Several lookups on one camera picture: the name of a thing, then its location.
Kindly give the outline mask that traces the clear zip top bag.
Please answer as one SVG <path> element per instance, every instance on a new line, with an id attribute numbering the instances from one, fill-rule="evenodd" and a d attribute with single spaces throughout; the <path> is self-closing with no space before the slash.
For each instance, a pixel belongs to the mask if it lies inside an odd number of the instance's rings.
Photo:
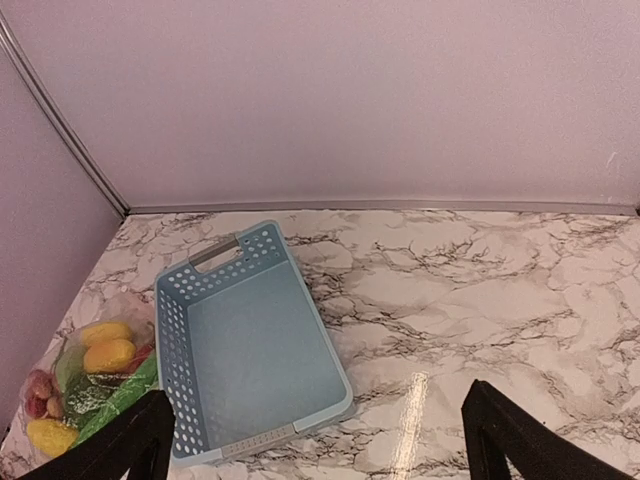
<path id="1" fill-rule="evenodd" d="M 44 462 L 84 442 L 157 387 L 155 314 L 121 293 L 54 343 L 28 374 L 21 427 Z"/>

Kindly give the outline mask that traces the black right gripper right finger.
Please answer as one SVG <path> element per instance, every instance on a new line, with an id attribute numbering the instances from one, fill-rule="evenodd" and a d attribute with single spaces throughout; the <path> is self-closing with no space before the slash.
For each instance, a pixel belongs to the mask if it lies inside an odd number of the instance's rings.
<path id="1" fill-rule="evenodd" d="M 472 479 L 628 479 L 630 476 L 564 440 L 486 381 L 475 380 L 462 419 Z"/>

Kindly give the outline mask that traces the red fake chili pepper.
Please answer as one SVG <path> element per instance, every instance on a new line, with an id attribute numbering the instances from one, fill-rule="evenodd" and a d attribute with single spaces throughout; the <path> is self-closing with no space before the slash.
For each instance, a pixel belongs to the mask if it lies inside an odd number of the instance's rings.
<path id="1" fill-rule="evenodd" d="M 135 373 L 138 368 L 147 360 L 149 355 L 154 352 L 154 350 L 155 347 L 152 344 L 147 344 L 139 348 L 136 351 L 133 359 L 127 365 L 124 372 L 127 374 Z"/>

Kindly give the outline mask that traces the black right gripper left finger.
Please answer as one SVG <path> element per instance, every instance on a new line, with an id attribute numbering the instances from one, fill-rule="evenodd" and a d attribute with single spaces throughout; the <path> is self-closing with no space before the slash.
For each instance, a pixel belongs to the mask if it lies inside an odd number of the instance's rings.
<path id="1" fill-rule="evenodd" d="M 174 434 L 167 395 L 153 390 L 91 438 L 25 479 L 165 479 Z"/>

